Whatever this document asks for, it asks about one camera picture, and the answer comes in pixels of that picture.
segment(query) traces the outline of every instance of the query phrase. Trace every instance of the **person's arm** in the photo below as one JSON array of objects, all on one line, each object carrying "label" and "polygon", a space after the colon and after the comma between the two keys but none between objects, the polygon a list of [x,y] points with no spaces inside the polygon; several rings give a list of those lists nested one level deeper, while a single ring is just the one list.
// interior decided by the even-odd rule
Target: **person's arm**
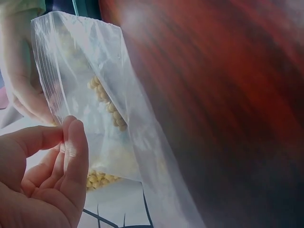
[{"label": "person's arm", "polygon": [[46,11],[44,0],[0,0],[0,20],[14,13],[37,9],[38,16]]}]

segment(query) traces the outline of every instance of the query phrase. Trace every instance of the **clear plastic bag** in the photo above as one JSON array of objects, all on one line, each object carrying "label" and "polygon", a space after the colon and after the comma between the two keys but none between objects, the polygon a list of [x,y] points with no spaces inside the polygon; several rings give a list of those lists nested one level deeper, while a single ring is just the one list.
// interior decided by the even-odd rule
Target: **clear plastic bag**
[{"label": "clear plastic bag", "polygon": [[[141,180],[154,227],[204,227],[132,69],[121,29],[51,12],[32,21],[32,45],[52,114],[59,123],[67,115],[84,122],[90,167]],[[127,131],[113,127],[105,104],[87,88],[94,76],[124,118]]]}]

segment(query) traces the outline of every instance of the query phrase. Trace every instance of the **finger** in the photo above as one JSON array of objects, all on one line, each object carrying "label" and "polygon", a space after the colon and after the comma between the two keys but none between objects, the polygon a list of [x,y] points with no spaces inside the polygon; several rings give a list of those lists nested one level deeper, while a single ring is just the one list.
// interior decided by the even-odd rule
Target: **finger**
[{"label": "finger", "polygon": [[74,204],[59,191],[55,189],[39,190],[32,195],[32,198],[58,208],[68,219],[70,227],[77,227],[83,208],[76,208]]},{"label": "finger", "polygon": [[59,147],[60,145],[50,150],[38,165],[25,173],[21,182],[21,189],[27,197],[30,197],[34,190],[40,187],[51,176],[59,154]]},{"label": "finger", "polygon": [[[64,135],[64,141],[68,141],[68,129],[70,127],[70,124],[76,120],[73,116],[68,116],[63,121],[63,135]],[[57,154],[56,161],[53,164],[52,167],[52,173],[50,176],[47,177],[47,179],[44,179],[45,181],[40,185],[41,189],[48,189],[53,188],[55,184],[59,181],[59,179],[64,174],[64,159],[65,159],[65,142],[62,142],[60,144],[59,153]]]},{"label": "finger", "polygon": [[22,148],[26,157],[39,150],[53,148],[63,140],[62,127],[29,127],[4,137],[14,140]]},{"label": "finger", "polygon": [[68,123],[68,125],[65,126],[64,128],[64,134],[63,134],[63,137],[64,137],[64,148],[65,148],[65,156],[64,156],[64,165],[62,166],[63,168],[63,171],[66,171],[67,170],[67,165],[68,165],[68,161],[69,161],[69,128],[70,128],[70,125],[71,123],[76,120],[75,117],[73,116],[68,116],[66,119],[65,119],[65,122]]},{"label": "finger", "polygon": [[44,96],[35,90],[27,78],[12,81],[14,93],[23,106],[45,123],[52,123],[54,118]]},{"label": "finger", "polygon": [[60,191],[82,209],[86,199],[86,177],[88,173],[88,145],[83,123],[75,120],[69,128],[69,163]]},{"label": "finger", "polygon": [[57,183],[56,183],[55,186],[54,186],[54,189],[60,191],[61,184],[62,184],[64,178],[65,178],[65,176],[62,176],[62,177],[57,181]]},{"label": "finger", "polygon": [[46,99],[39,96],[30,83],[34,71],[31,69],[29,44],[25,39],[10,37],[12,35],[5,35],[2,41],[1,71],[6,85],[30,113],[46,123],[52,123],[53,117]]},{"label": "finger", "polygon": [[23,116],[28,116],[29,118],[36,120],[36,121],[41,121],[37,116],[35,116],[33,113],[31,113],[27,108],[23,106],[23,104],[20,102],[20,100],[15,96],[12,95],[12,98],[9,99],[12,104],[14,105],[15,109]]}]

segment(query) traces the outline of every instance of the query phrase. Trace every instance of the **wooden surface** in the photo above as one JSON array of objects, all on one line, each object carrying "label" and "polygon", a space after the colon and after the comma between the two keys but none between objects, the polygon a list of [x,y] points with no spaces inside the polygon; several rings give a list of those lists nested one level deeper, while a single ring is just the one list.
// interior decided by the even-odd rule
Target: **wooden surface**
[{"label": "wooden surface", "polygon": [[304,1],[99,2],[207,227],[304,227]]}]

